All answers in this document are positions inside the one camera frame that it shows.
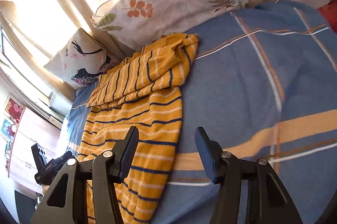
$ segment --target red cloth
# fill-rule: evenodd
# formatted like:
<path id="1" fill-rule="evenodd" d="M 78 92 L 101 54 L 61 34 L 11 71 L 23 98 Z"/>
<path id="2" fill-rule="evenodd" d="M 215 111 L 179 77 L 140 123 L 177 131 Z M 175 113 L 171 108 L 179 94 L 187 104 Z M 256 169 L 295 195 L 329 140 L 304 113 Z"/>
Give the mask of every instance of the red cloth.
<path id="1" fill-rule="evenodd" d="M 337 4 L 334 0 L 317 9 L 322 16 L 329 22 L 331 28 L 337 33 Z"/>

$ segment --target drawer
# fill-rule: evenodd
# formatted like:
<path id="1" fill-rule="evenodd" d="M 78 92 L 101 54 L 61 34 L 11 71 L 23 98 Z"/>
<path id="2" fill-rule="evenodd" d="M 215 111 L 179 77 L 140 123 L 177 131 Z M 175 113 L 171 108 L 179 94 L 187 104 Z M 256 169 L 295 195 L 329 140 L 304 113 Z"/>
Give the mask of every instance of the drawer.
<path id="1" fill-rule="evenodd" d="M 37 193 L 41 193 L 41 186 L 36 183 L 34 175 L 37 170 L 25 162 L 21 161 L 14 155 L 11 156 L 9 165 L 9 177 L 22 186 L 31 189 Z"/>
<path id="2" fill-rule="evenodd" d="M 31 150 L 31 146 L 34 144 L 35 142 L 17 131 L 13 143 L 12 155 L 36 169 L 35 160 Z"/>
<path id="3" fill-rule="evenodd" d="M 21 117 L 18 131 L 32 141 L 37 142 L 44 149 L 56 153 L 60 129 L 39 117 L 29 108 L 25 109 Z"/>

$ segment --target picture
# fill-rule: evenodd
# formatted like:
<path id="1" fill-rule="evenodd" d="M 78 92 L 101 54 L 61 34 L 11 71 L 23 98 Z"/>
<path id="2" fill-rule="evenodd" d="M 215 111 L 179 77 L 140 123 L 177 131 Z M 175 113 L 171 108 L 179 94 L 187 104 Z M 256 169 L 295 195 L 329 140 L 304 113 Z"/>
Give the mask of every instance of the picture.
<path id="1" fill-rule="evenodd" d="M 5 148 L 5 158 L 6 158 L 7 160 L 9 160 L 9 157 L 10 157 L 10 155 L 11 155 L 12 144 L 13 144 L 13 142 L 8 141 L 8 142 L 7 142 L 7 145 L 6 145 L 6 148 Z"/>
<path id="2" fill-rule="evenodd" d="M 9 94 L 5 104 L 5 115 L 18 124 L 23 113 L 25 106 L 16 100 L 11 94 Z"/>
<path id="3" fill-rule="evenodd" d="M 16 125 L 13 127 L 13 129 L 12 129 L 12 126 L 13 126 L 13 122 L 10 121 L 8 118 L 4 117 L 2 126 L 1 126 L 1 136 L 4 137 L 8 141 L 14 140 Z"/>

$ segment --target pillow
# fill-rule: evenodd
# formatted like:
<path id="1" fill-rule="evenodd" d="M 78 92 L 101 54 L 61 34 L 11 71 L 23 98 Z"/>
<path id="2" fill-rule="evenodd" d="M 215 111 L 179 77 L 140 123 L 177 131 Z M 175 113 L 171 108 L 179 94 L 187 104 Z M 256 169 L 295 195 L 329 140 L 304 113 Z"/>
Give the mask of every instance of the pillow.
<path id="1" fill-rule="evenodd" d="M 75 89 L 86 87 L 120 61 L 107 55 L 106 51 L 82 28 L 79 28 L 60 50 L 44 66 L 58 78 Z"/>
<path id="2" fill-rule="evenodd" d="M 153 40 L 184 32 L 248 0 L 110 0 L 91 17 L 94 27 L 140 50 Z"/>

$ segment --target blue bedspread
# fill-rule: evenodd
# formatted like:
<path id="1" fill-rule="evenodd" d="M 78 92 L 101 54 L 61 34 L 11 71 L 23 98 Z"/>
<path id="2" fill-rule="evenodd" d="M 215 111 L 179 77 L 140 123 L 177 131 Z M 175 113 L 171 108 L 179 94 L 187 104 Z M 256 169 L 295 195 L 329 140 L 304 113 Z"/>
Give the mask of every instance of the blue bedspread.
<path id="1" fill-rule="evenodd" d="M 195 158 L 198 126 L 238 157 L 267 157 L 303 223 L 314 223 L 337 189 L 337 35 L 316 10 L 282 0 L 224 14 L 188 33 L 199 34 L 200 42 L 181 88 L 179 162 L 151 223 L 210 220 L 219 187 L 198 158 L 184 158 Z M 64 133 L 73 153 L 94 88 L 78 91 L 67 116 Z M 245 218 L 242 187 L 238 223 Z"/>

